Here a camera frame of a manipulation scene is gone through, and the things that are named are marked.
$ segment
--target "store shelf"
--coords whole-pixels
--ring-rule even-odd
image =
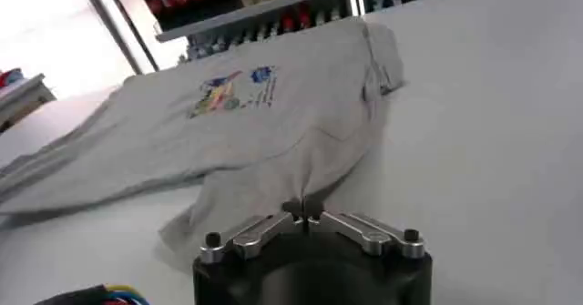
[[[0,107],[18,99],[26,91],[37,87],[43,82],[45,75],[39,74],[32,78],[25,78],[14,82],[9,86],[0,88]]]
[[[303,1],[307,0],[268,0],[223,15],[213,16],[207,20],[159,32],[156,35],[156,39],[159,42],[167,42],[179,37],[195,35],[222,25],[228,25],[250,17],[262,15],[282,7],[299,4]]]

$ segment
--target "table surface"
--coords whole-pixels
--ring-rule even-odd
[[[579,0],[423,0],[366,17],[395,31],[407,85],[383,142],[328,205],[422,230],[434,304],[583,299],[581,12]],[[64,134],[98,102],[42,107],[0,138],[0,164]],[[192,304],[189,269],[157,231],[198,191],[5,224],[0,303],[109,282],[153,304]]]

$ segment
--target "printed graphic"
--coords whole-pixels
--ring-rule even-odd
[[[202,99],[189,111],[189,117],[218,110],[271,107],[277,84],[276,70],[274,66],[262,66],[249,73],[237,71],[202,83]]]

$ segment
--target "screw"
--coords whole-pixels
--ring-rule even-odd
[[[205,242],[209,248],[217,248],[220,246],[220,233],[208,233]]]
[[[416,229],[406,229],[404,231],[404,240],[407,242],[417,242],[419,240],[419,231]]]

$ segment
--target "t-shirt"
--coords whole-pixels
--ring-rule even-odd
[[[87,208],[216,171],[200,201],[220,231],[345,175],[401,75],[390,30],[351,18],[133,76],[76,130],[0,170],[0,214]],[[185,215],[192,240],[200,217]]]

